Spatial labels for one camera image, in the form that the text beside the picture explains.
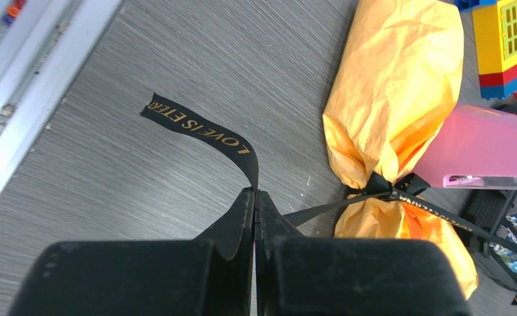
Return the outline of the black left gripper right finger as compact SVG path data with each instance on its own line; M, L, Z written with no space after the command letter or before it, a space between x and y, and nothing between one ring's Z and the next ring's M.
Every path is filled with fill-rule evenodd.
M403 239L307 238L256 197L259 315L469 315L444 255Z

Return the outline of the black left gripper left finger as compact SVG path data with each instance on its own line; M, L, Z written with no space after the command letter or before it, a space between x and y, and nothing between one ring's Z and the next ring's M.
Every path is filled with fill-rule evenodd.
M10 315L249 315L255 193L191 240L58 242Z

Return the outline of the black printed ribbon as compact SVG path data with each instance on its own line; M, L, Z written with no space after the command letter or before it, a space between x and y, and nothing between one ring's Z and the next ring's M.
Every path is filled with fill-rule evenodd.
M225 157L229 158L249 180L250 186L247 188L253 189L255 193L254 214L252 219L252 278L250 290L252 288L252 281L256 281L257 288L255 206L256 197L262 191L258 189L259 167L253 147L237 133L215 124L190 109L170 99L161 97L160 95L154 95L152 97L151 102L142 110L141 116L158 123L172 132L190 136L214 147ZM382 176L374 173L370 176L364 189L354 190L354 196L351 199L281 215L298 230L301 224L314 217L347 205L353 205L368 199L399 201L417 207L425 213L436 215L446 223L467 230L476 236L493 242L498 241L497 237L480 227L432 203L422 201L418 196L427 187L427 182L415 174L409 174L396 184L392 184L386 181Z

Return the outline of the orange flower bouquet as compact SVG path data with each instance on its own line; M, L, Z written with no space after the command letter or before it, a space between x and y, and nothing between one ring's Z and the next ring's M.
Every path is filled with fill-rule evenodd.
M365 188L410 174L454 109L464 31L443 1L360 1L323 112L329 164Z

